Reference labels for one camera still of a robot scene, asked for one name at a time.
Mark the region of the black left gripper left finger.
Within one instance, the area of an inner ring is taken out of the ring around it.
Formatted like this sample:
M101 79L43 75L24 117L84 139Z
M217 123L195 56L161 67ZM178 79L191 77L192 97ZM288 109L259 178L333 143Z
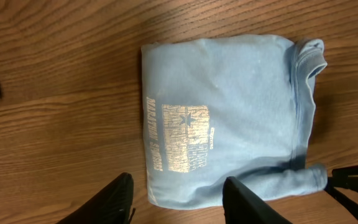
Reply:
M134 180L123 172L58 224L130 224L133 196Z

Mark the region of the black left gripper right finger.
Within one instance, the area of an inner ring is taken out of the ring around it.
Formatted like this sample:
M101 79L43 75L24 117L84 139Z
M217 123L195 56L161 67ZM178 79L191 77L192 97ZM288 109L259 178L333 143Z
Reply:
M291 224L235 177L223 186L226 224Z

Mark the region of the light blue printed t-shirt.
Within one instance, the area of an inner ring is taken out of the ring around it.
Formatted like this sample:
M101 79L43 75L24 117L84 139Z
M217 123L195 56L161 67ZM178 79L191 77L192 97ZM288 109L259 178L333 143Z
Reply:
M238 35L141 49L147 191L175 210L222 204L233 176L262 200L323 190L306 165L324 42Z

